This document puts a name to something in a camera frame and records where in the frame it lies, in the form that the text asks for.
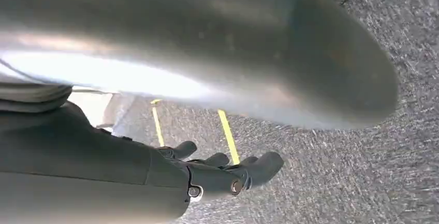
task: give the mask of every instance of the gray carpet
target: gray carpet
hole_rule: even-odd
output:
[[[391,55],[396,113],[359,131],[318,131],[229,116],[241,157],[279,152],[278,176],[239,198],[192,204],[175,223],[439,223],[439,0],[351,0]],[[157,145],[148,100],[127,96],[115,132]],[[167,145],[228,152],[215,111],[157,106]]]

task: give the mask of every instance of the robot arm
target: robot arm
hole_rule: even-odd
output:
[[[269,181],[276,153],[227,166],[224,154],[181,159],[193,142],[153,147],[93,128],[68,102],[43,113],[0,112],[0,221],[158,223],[191,201],[236,196]]]

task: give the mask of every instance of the yellow line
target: yellow line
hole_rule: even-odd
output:
[[[160,100],[154,100],[151,103],[155,104],[156,102],[159,102],[159,101]],[[160,146],[165,146],[165,141],[163,140],[163,136],[162,136],[162,128],[160,128],[160,122],[158,122],[158,115],[157,115],[156,107],[152,107],[152,115],[154,117],[155,130],[157,131],[158,143],[160,144]]]
[[[233,140],[232,131],[230,130],[229,121],[227,120],[226,113],[223,110],[218,109],[218,115],[221,119],[221,124],[223,124],[224,134],[226,135],[227,143],[229,144],[230,155],[232,156],[232,161],[234,165],[239,164],[239,155],[236,150],[235,141]]]
[[[159,101],[161,101],[161,99],[155,99],[155,100],[151,101],[151,104],[156,104],[156,103],[158,103]]]

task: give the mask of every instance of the metal bolt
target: metal bolt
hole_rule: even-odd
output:
[[[189,192],[187,193],[190,197],[197,197],[200,195],[200,189],[198,187],[189,188]]]
[[[231,190],[234,195],[237,195],[241,192],[242,188],[244,188],[244,184],[242,184],[241,180],[237,179],[232,182]]]

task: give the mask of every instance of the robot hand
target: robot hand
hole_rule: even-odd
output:
[[[197,150],[192,141],[185,141],[175,148],[157,149],[165,158],[189,171],[188,195],[191,202],[237,196],[243,190],[249,190],[271,180],[281,169],[284,161],[278,153],[267,152],[260,158],[248,157],[238,165],[229,166],[224,153],[211,157],[182,161]]]

